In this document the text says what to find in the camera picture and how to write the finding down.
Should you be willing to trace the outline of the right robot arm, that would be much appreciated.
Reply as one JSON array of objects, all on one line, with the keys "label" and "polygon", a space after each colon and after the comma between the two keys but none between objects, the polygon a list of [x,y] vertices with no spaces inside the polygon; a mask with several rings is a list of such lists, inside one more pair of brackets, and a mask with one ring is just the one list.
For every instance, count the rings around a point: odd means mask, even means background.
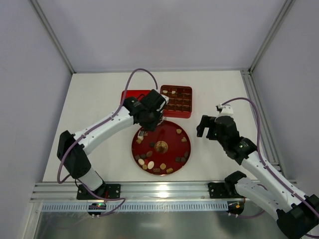
[{"label": "right robot arm", "polygon": [[229,194],[243,196],[262,208],[287,238],[306,236],[319,224],[318,196],[308,196],[294,186],[263,158],[255,143],[240,136],[230,105],[217,105],[217,110],[217,117],[201,117],[197,137],[202,137],[207,128],[207,139],[217,141],[230,159],[259,180],[256,184],[246,174],[236,171],[224,179]]}]

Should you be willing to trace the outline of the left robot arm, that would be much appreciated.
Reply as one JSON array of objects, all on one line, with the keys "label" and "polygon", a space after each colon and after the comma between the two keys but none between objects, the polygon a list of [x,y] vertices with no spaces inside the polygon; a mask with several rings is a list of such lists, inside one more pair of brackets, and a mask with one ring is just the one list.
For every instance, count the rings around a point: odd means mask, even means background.
[{"label": "left robot arm", "polygon": [[168,103],[168,96],[151,90],[140,100],[136,97],[122,99],[115,112],[87,129],[73,134],[66,130],[60,135],[58,142],[58,175],[62,167],[65,167],[73,179],[84,183],[90,191],[100,189],[104,182],[93,169],[88,155],[114,134],[135,124],[145,131],[154,131],[161,124],[163,111]]}]

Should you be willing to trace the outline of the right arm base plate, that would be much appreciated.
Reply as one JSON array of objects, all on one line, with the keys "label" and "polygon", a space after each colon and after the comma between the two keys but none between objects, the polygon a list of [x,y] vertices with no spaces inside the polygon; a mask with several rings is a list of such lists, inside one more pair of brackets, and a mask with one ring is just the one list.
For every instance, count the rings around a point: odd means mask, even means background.
[{"label": "right arm base plate", "polygon": [[243,199],[244,197],[239,195],[233,184],[226,182],[208,183],[208,192],[211,199]]}]

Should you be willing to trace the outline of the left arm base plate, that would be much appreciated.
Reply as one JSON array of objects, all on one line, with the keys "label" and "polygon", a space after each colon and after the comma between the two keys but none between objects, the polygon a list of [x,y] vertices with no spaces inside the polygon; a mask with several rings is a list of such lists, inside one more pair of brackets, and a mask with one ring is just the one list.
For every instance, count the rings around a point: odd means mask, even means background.
[{"label": "left arm base plate", "polygon": [[121,185],[120,184],[102,184],[98,189],[93,191],[92,195],[88,192],[86,187],[83,184],[78,186],[77,191],[77,200],[100,200],[103,199],[119,199],[121,193]]}]

